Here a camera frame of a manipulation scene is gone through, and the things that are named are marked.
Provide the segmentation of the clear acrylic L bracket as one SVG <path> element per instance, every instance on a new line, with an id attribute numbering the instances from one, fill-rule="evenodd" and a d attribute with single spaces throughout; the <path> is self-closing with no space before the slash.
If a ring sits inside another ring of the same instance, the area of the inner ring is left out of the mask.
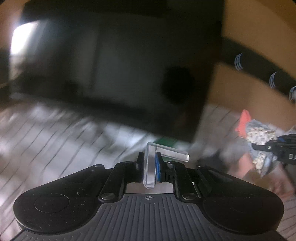
<path id="1" fill-rule="evenodd" d="M 160 164 L 157 163 L 157 153 L 160 153 L 161 157 L 169 158 L 170 160 L 189 162 L 190 159 L 190 155 L 186 151 L 152 142 L 147 143 L 144 153 L 143 175 L 143 185 L 147 189 L 154 189 L 156 182 L 159 182 Z"/>

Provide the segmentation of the orange sock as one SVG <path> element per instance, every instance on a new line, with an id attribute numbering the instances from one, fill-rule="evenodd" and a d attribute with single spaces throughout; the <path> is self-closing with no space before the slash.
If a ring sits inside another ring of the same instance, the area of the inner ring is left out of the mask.
<path id="1" fill-rule="evenodd" d="M 235 131 L 238 133 L 239 137 L 246 138 L 246 125 L 252 120 L 250 113 L 247 110 L 243 110 L 239 121 L 238 126 L 235 128 Z"/>

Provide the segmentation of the grey patterned sock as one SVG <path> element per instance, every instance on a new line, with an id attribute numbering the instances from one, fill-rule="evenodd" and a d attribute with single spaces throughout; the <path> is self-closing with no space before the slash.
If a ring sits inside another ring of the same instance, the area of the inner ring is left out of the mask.
<path id="1" fill-rule="evenodd" d="M 263 177 L 273 170 L 278 160 L 276 155 L 265 149 L 267 142 L 277 139 L 276 129 L 258 120 L 251 120 L 246 124 L 245 131 L 252 162 Z"/>

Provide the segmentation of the black flat screen monitor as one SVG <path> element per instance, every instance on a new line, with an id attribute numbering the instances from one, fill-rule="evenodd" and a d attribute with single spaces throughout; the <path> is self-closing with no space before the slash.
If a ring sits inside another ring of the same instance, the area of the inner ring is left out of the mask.
<path id="1" fill-rule="evenodd" d="M 190 142 L 221 52 L 224 1 L 27 1 L 12 94 Z"/>

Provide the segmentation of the green lid plastic jar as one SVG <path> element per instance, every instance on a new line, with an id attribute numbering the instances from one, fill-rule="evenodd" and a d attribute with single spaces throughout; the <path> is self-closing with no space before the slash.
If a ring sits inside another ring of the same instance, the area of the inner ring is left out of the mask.
<path id="1" fill-rule="evenodd" d="M 178 140 L 174 138 L 169 138 L 169 137 L 161 137 L 153 141 L 153 143 L 157 145 L 162 145 L 162 146 L 171 147 L 171 148 L 173 148 L 177 142 Z"/>

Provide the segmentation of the pink storage box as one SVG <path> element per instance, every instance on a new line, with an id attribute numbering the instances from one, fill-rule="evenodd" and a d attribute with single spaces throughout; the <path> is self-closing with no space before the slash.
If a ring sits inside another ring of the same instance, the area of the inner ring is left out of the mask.
<path id="1" fill-rule="evenodd" d="M 269 174 L 261 177 L 248 153 L 231 164 L 227 173 L 275 193 L 283 202 L 289 200 L 295 193 L 295 187 L 281 164 L 278 164 Z"/>

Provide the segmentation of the black power strip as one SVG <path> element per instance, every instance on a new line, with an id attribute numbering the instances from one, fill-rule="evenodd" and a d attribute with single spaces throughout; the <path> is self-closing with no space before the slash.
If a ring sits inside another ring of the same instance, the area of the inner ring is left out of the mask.
<path id="1" fill-rule="evenodd" d="M 260 54 L 225 38 L 222 42 L 221 59 L 237 71 L 262 80 L 271 89 L 279 91 L 289 101 L 295 102 L 295 78 Z"/>

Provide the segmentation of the white black grid tablecloth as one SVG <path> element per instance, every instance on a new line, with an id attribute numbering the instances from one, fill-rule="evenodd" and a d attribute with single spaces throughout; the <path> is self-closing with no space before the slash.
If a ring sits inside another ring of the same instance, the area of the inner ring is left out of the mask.
<path id="1" fill-rule="evenodd" d="M 235 132 L 238 115 L 208 106 L 192 144 L 174 148 L 190 154 L 189 167 L 208 163 L 230 167 L 248 144 Z M 25 190 L 94 164 L 112 168 L 133 161 L 148 142 L 161 136 L 105 121 L 87 113 L 44 103 L 14 103 L 1 108 L 1 205 Z"/>

